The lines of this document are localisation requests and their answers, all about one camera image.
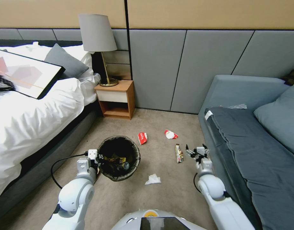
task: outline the throw pillow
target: throw pillow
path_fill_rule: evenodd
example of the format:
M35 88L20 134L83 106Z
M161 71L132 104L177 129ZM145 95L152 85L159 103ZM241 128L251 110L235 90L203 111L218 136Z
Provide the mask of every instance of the throw pillow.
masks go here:
M294 153L294 85L276 101L257 108L254 115L273 137Z
M68 54L57 43L47 54L45 62L63 66L65 71L61 75L62 79L79 78L89 68L87 65Z

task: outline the nightstand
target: nightstand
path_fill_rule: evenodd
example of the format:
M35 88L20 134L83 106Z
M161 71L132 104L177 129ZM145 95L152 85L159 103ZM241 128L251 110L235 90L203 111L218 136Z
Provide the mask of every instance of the nightstand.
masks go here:
M95 88L104 117L131 119L135 109L132 80L120 80L118 85Z

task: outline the snack wrapper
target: snack wrapper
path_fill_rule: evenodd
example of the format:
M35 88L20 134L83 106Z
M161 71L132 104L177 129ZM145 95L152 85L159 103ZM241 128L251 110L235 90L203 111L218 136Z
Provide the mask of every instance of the snack wrapper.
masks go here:
M175 150L176 150L177 163L183 162L183 153L180 149L179 144L176 144Z
M167 137L167 139L177 139L177 137L178 137L177 134L175 134L174 132L169 131L169 130L165 130L164 134Z
M137 136L141 145L147 142L147 133L139 133Z

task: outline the trash can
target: trash can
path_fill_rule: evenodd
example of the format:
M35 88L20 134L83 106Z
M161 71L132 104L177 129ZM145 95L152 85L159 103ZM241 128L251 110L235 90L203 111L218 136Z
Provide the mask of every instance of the trash can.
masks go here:
M137 145L126 136L112 136L105 139L98 148L98 154L106 160L99 166L100 171L113 181L129 178L141 160ZM114 161L123 161L127 165L120 169Z

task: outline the drawer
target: drawer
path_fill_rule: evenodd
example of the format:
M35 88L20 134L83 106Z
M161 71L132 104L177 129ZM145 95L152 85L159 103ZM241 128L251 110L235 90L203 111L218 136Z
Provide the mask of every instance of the drawer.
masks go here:
M100 101L128 102L126 92L97 90L97 96Z

